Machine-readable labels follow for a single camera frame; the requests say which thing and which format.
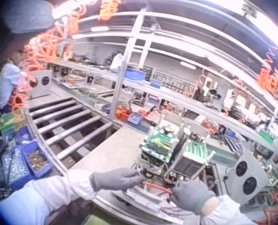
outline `green circuit board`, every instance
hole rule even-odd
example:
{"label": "green circuit board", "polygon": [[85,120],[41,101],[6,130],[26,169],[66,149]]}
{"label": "green circuit board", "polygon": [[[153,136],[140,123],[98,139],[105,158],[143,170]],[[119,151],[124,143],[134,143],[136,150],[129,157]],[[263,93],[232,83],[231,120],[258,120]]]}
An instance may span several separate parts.
{"label": "green circuit board", "polygon": [[199,163],[206,163],[209,156],[206,143],[191,141],[184,152],[184,156]]}
{"label": "green circuit board", "polygon": [[157,129],[154,130],[150,138],[145,138],[140,147],[143,152],[169,163],[173,149],[178,141],[174,134],[169,133],[166,135],[162,129]]}

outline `metal shelf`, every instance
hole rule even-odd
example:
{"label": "metal shelf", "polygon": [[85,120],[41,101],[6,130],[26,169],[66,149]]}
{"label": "metal shelf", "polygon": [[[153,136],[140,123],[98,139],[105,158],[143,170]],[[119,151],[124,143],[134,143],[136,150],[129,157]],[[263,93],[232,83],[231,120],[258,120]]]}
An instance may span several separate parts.
{"label": "metal shelf", "polygon": [[[81,70],[84,72],[91,73],[96,76],[103,77],[105,79],[109,79],[111,81],[118,80],[118,77],[116,74],[110,73],[105,70],[101,70],[96,67],[89,67],[89,66],[85,66],[82,64],[77,64],[77,63],[63,61],[63,60],[54,60],[54,61],[50,61],[50,63],[57,64],[57,65],[63,66],[63,67],[69,67],[72,69],[78,69],[78,70]],[[214,120],[214,121],[218,122],[219,124],[222,124],[230,129],[250,138],[251,140],[254,140],[255,142],[268,148],[271,151],[275,150],[275,147],[272,144],[269,144],[268,142],[266,142],[253,129],[241,124],[240,122],[234,120],[233,118],[230,118],[230,117],[224,115],[221,112],[217,112],[213,109],[206,107],[203,103],[198,102],[192,98],[185,97],[182,94],[177,93],[175,91],[171,91],[165,87],[161,87],[160,89],[154,88],[154,87],[150,86],[150,82],[147,82],[147,81],[136,82],[136,81],[124,78],[123,84],[126,86],[129,86],[129,87],[132,87],[134,89],[138,89],[138,90],[147,92],[149,94],[158,96],[159,98],[164,98],[175,104],[181,105],[191,111],[204,115],[207,118]]]}

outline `blue storage box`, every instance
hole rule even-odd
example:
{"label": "blue storage box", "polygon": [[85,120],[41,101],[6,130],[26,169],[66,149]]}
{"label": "blue storage box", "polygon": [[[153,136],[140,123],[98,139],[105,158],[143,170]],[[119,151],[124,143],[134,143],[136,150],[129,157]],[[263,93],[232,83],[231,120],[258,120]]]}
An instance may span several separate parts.
{"label": "blue storage box", "polygon": [[227,131],[225,132],[225,135],[232,137],[232,138],[237,138],[236,133],[234,131],[232,131],[231,129],[227,129]]}
{"label": "blue storage box", "polygon": [[[50,163],[50,161],[48,160],[47,156],[45,155],[45,153],[43,152],[42,149],[43,149],[42,145],[40,143],[38,143],[36,140],[32,140],[28,144],[25,144],[21,147],[22,153],[24,155],[24,158],[25,158],[30,170],[34,174],[34,177],[38,178],[38,179],[42,178],[45,174],[47,174],[52,169],[52,164]],[[47,163],[43,167],[41,167],[39,170],[35,170],[32,167],[32,164],[30,163],[30,160],[29,160],[29,155],[36,150],[39,150],[40,155],[47,161]]]}
{"label": "blue storage box", "polygon": [[28,126],[24,126],[17,132],[16,140],[17,144],[27,144],[32,141],[32,136]]}
{"label": "blue storage box", "polygon": [[110,110],[111,110],[111,104],[106,104],[104,106],[101,107],[101,111],[110,114]]}
{"label": "blue storage box", "polygon": [[155,88],[161,88],[162,83],[161,83],[160,81],[151,80],[151,81],[150,81],[150,85],[151,85],[152,87],[155,87]]}
{"label": "blue storage box", "polygon": [[[11,172],[9,171],[9,163],[12,159]],[[20,148],[7,151],[2,156],[2,167],[6,183],[17,191],[24,187],[24,185],[33,180],[33,177],[27,167],[25,159],[21,153]]]}
{"label": "blue storage box", "polygon": [[146,73],[134,69],[127,69],[124,75],[124,77],[128,79],[136,80],[136,81],[144,81],[145,76]]}
{"label": "blue storage box", "polygon": [[138,112],[133,112],[128,117],[128,122],[135,124],[136,126],[143,120],[143,115]]}

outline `hand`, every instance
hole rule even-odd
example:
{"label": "hand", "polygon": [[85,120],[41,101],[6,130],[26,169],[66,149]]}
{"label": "hand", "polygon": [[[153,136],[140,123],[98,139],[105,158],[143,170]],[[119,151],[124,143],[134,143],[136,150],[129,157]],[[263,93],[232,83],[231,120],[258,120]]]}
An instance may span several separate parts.
{"label": "hand", "polygon": [[188,182],[179,181],[172,189],[172,192],[171,200],[177,207],[194,212],[196,215],[202,213],[202,208],[207,200],[216,196],[200,180],[191,180]]}
{"label": "hand", "polygon": [[109,172],[95,172],[90,176],[94,191],[126,190],[144,181],[137,170],[120,168]]}

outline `fluorescent light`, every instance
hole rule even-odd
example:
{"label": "fluorescent light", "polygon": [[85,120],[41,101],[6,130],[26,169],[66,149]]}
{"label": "fluorescent light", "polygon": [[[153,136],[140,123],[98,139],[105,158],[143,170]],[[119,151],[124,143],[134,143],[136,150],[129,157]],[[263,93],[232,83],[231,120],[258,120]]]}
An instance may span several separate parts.
{"label": "fluorescent light", "polygon": [[249,20],[260,29],[278,47],[278,27],[261,12],[257,12],[257,18],[250,17]]}
{"label": "fluorescent light", "polygon": [[81,4],[89,4],[94,2],[95,0],[68,0],[63,4],[59,5],[53,10],[53,18],[59,19],[62,16],[72,12],[76,8],[78,8]]}
{"label": "fluorescent light", "polygon": [[83,35],[83,34],[74,34],[74,35],[72,35],[73,39],[81,39],[81,38],[84,38],[84,37],[85,37],[85,35]]}
{"label": "fluorescent light", "polygon": [[188,63],[186,63],[186,62],[180,62],[180,64],[182,65],[182,66],[184,66],[184,67],[188,67],[188,68],[190,68],[190,69],[196,69],[196,67],[195,66],[193,66],[193,65],[191,65],[191,64],[188,64]]}
{"label": "fluorescent light", "polygon": [[103,27],[92,27],[91,31],[97,32],[97,31],[107,31],[109,30],[109,27],[103,26]]}
{"label": "fluorescent light", "polygon": [[242,6],[244,4],[244,0],[207,0],[216,5],[219,5],[223,8],[226,8],[230,11],[233,11],[238,14],[243,14]]}

